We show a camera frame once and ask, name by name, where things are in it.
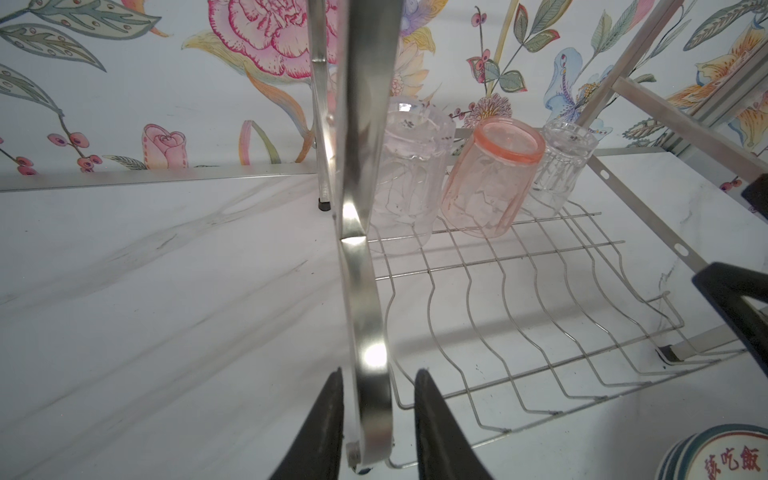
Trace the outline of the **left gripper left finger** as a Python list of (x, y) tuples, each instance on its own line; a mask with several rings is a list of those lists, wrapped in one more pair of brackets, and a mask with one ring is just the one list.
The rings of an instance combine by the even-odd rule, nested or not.
[(272, 480), (336, 480), (344, 431), (342, 370), (324, 383), (292, 445), (272, 473)]

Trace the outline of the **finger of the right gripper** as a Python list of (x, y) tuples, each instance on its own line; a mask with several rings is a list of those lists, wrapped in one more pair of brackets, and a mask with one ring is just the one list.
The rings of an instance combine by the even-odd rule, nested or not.
[(715, 262), (696, 273), (692, 283), (767, 375), (767, 317), (746, 301), (767, 303), (767, 274)]

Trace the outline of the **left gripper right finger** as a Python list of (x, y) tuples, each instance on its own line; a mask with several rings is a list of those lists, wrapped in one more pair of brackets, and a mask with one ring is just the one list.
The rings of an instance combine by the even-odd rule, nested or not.
[(492, 479), (426, 369), (417, 372), (414, 400), (419, 478)]

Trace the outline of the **orange patterned plate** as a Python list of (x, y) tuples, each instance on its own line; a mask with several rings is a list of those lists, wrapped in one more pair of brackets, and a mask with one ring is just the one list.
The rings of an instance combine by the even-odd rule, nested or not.
[(767, 429), (749, 424), (708, 428), (673, 445), (654, 479), (766, 479)]

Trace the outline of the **chrome two-tier dish rack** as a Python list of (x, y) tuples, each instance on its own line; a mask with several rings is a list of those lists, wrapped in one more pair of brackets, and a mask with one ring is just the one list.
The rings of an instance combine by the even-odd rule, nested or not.
[(418, 465), (415, 378), (426, 369), (471, 448), (748, 353), (693, 285), (712, 264), (595, 151), (584, 185), (552, 217), (519, 210), (502, 236), (438, 213), (427, 243), (373, 251), (369, 233), (387, 81), (405, 43), (401, 1), (341, 6), (341, 92), (328, 104), (329, 5), (308, 5), (319, 204), (335, 221), (350, 329), (353, 413), (342, 446), (365, 472)]

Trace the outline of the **clear glass right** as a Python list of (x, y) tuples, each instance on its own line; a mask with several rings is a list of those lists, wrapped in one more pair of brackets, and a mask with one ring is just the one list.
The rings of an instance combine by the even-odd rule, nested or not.
[(541, 129), (546, 150), (539, 163), (522, 211), (531, 217), (557, 215), (575, 188), (598, 139), (585, 127), (553, 120)]

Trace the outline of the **clear glass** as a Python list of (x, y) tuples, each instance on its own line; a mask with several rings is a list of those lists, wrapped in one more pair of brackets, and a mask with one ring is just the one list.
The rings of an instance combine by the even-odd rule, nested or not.
[(455, 130), (433, 106), (390, 99), (369, 233), (373, 251), (412, 253), (430, 239)]
[(553, 120), (541, 129), (546, 150), (539, 163), (522, 211), (531, 217), (557, 215), (575, 188), (598, 139), (585, 127)]

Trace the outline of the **pink tinted glass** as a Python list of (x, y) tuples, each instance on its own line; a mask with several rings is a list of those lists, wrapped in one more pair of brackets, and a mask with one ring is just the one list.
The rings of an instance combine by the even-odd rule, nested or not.
[(543, 136), (511, 118), (481, 121), (449, 175), (441, 213), (452, 228), (488, 239), (504, 235), (524, 203), (545, 152)]

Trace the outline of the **clear glass left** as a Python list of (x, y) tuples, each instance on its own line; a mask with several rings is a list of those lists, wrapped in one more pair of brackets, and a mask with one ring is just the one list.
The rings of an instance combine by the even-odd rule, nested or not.
[(412, 253), (430, 239), (455, 130), (433, 106), (390, 99), (369, 233), (373, 251)]

